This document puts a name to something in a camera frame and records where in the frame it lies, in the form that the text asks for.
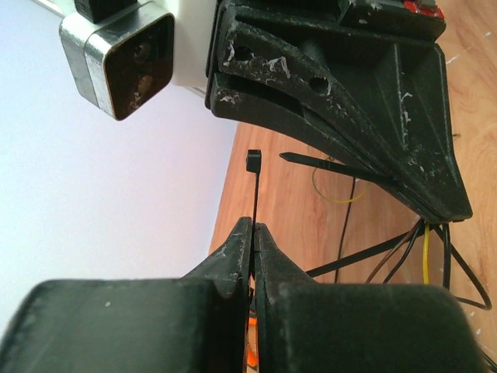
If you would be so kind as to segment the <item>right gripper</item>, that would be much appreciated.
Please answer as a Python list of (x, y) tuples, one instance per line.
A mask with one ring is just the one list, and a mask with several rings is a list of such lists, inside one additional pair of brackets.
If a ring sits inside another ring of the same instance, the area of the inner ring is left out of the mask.
[(219, 1), (206, 106), (385, 178), (429, 223), (464, 221), (446, 28), (434, 1)]

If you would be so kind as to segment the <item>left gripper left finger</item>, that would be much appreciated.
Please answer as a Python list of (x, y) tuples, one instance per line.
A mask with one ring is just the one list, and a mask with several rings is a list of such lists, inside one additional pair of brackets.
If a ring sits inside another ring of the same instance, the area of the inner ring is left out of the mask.
[(180, 278), (52, 280), (20, 304), (3, 372), (243, 372), (252, 220)]

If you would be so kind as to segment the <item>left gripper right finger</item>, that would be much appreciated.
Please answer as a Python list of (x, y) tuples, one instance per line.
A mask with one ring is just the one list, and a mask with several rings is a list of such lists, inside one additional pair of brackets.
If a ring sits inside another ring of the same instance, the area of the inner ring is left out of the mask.
[(261, 372), (487, 372), (463, 309), (421, 284), (321, 284), (255, 230)]

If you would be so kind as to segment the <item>black zip tie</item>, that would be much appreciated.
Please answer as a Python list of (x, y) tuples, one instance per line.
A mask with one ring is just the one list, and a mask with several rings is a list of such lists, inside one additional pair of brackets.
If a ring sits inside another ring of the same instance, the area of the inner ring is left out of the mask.
[[(329, 160), (317, 159), (314, 157), (301, 155), (301, 154), (297, 154), (294, 152), (282, 153), (280, 155), (280, 157), (288, 162), (300, 164), (303, 166), (310, 166), (314, 170), (323, 169), (323, 170), (330, 171), (333, 173), (351, 176), (354, 180), (361, 179), (361, 180), (366, 180), (368, 182), (374, 182), (374, 183), (379, 183), (379, 184), (384, 184), (387, 182), (387, 180), (385, 178), (382, 178), (378, 175), (374, 175), (373, 173), (368, 173), (366, 171), (361, 171), (361, 170), (353, 168), (353, 167), (344, 166), (342, 164), (338, 164), (338, 163), (335, 163), (335, 162), (332, 162)], [(354, 193), (355, 193), (355, 190), (351, 189), (351, 194), (349, 196), (349, 199), (343, 201), (343, 203), (347, 205), (347, 211), (346, 211), (346, 216), (345, 216), (345, 220), (344, 220), (344, 224), (343, 224), (343, 228), (342, 228), (342, 235), (341, 235), (341, 239), (340, 239), (340, 243), (339, 243), (337, 260), (335, 260), (331, 263), (324, 264), (320, 267), (316, 267), (312, 270), (309, 270), (307, 272), (307, 275), (309, 275), (310, 277), (318, 277), (318, 276), (333, 272), (335, 274), (335, 278), (338, 278), (339, 277), (339, 270), (342, 269), (343, 267), (347, 267), (351, 264), (358, 263), (358, 262), (365, 260), (365, 259), (368, 259), (372, 256), (376, 256), (379, 253), (385, 252), (386, 253), (385, 257), (378, 263), (378, 265), (370, 273), (370, 276), (367, 278), (367, 282), (371, 282), (372, 279), (376, 276), (377, 272), (383, 267), (383, 265), (385, 265), (386, 262), (403, 245), (406, 245), (407, 248), (405, 249), (405, 252), (402, 254), (401, 259), (397, 262), (397, 264), (395, 264), (394, 268), (389, 272), (389, 274), (384, 279), (384, 283), (387, 283), (393, 277), (393, 275), (397, 272), (397, 270), (401, 267), (401, 265), (405, 262), (409, 253), (412, 250), (412, 247), (414, 246), (416, 239), (420, 235), (424, 236), (422, 265), (423, 265), (423, 270), (427, 271), (428, 270), (427, 255), (428, 255), (428, 248), (429, 248), (430, 227), (423, 220), (418, 221), (409, 232), (406, 232), (403, 235), (394, 237), (393, 239), (382, 242), (376, 246), (370, 247), (369, 249), (365, 249), (365, 250), (360, 251), (360, 252), (353, 254), (351, 256), (347, 256), (347, 257), (342, 256), (343, 243), (345, 240), (346, 229), (347, 229), (347, 226), (349, 223), (351, 203), (354, 202), (355, 200), (359, 199), (359, 197), (355, 196)]]

